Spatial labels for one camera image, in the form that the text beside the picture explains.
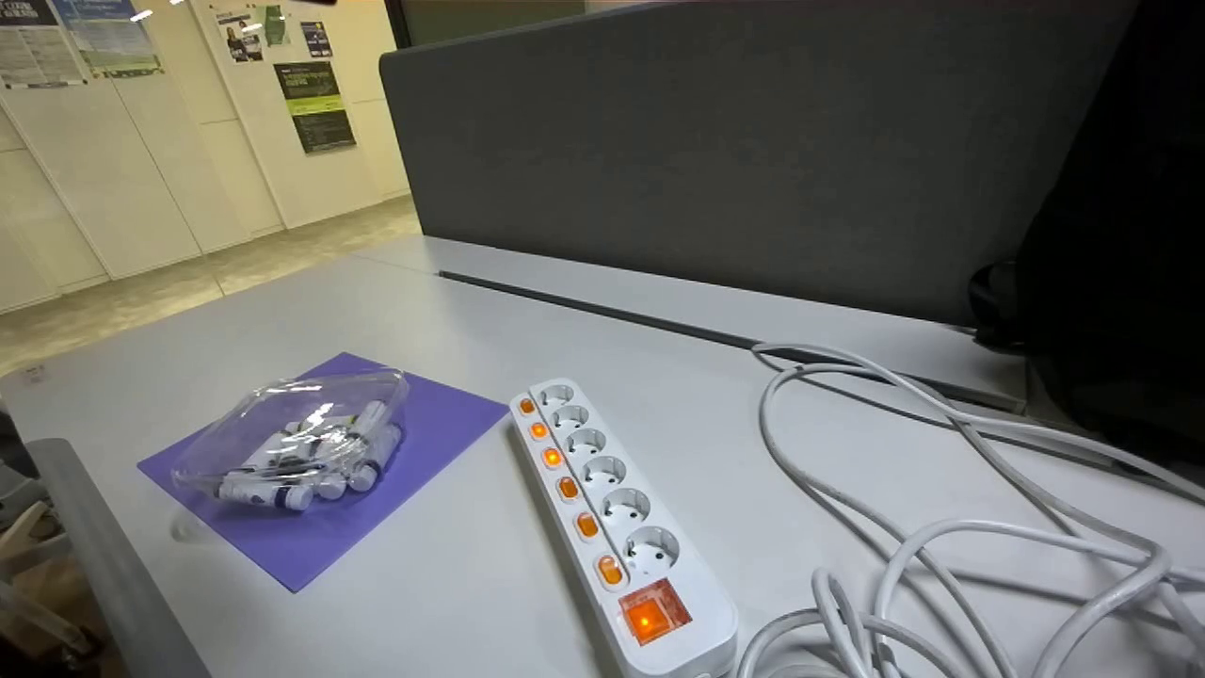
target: white power strip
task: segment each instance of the white power strip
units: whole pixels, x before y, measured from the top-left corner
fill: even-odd
[[[512,400],[512,418],[619,671],[731,675],[731,597],[588,395],[545,380]]]

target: purple mat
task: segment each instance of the purple mat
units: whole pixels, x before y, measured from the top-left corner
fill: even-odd
[[[377,360],[336,355],[304,375],[356,375],[378,367],[384,366]],[[214,504],[195,488],[173,487],[170,477],[173,464],[189,452],[190,435],[170,445],[159,454],[145,454],[139,469],[155,477],[164,494],[173,494],[185,508],[190,508],[225,542],[234,542],[243,558],[250,558],[283,588],[301,592],[503,415],[503,405],[494,400],[435,380],[421,380],[414,371],[407,371],[407,380],[407,441],[371,494],[317,504],[304,516]]]

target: wall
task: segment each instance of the wall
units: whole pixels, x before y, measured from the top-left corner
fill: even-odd
[[[230,59],[220,2],[139,6],[160,76],[0,90],[0,313],[407,197],[384,2],[283,2],[292,41],[260,62]],[[301,154],[272,66],[309,59],[298,17],[327,23],[353,149]]]

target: power strip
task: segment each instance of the power strip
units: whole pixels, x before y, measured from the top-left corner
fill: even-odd
[[[512,418],[619,671],[731,675],[725,592],[578,384],[535,384],[512,400]]]

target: desk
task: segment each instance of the desk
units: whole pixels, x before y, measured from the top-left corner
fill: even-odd
[[[204,527],[180,536],[180,508],[135,464],[218,418],[254,384],[348,349],[489,400],[507,400],[540,375],[578,380],[731,588],[742,640],[769,618],[808,606],[812,570],[833,570],[855,595],[868,592],[882,565],[761,452],[753,403],[769,371],[745,349],[473,290],[440,279],[440,268],[596,295],[697,325],[739,325],[769,339],[844,341],[961,384],[999,390],[1016,384],[1016,366],[977,355],[950,328],[414,238],[56,356],[41,384],[0,380],[0,400],[30,435],[68,435],[80,452],[75,477],[72,464],[41,464],[46,480],[56,494],[68,480],[95,487],[95,500],[114,512],[109,527],[131,546],[129,581],[95,571],[90,581],[131,588],[144,577],[145,611],[160,597],[159,611],[178,622],[178,640],[220,678],[604,675],[596,656],[601,642],[589,640],[588,611],[558,565],[507,425],[486,431],[301,595]],[[799,460],[904,527],[942,516],[1041,527],[946,429],[808,387],[789,387],[780,410],[780,435]],[[1201,508],[1063,460],[1030,452],[1014,460],[1084,508],[1205,565]],[[63,523],[80,551],[90,551],[84,542],[95,542],[97,527],[72,516]],[[1002,538],[963,538],[938,554],[987,571],[1041,571],[1041,585],[1066,592],[1084,592],[1096,571],[1075,558]],[[970,592],[1020,657],[1036,657],[1040,640],[1066,618],[1054,602]],[[121,637],[135,675],[160,667],[139,647],[145,637]],[[1166,675],[1181,656],[1186,642],[1172,634],[1105,622],[1081,642],[1070,675]]]

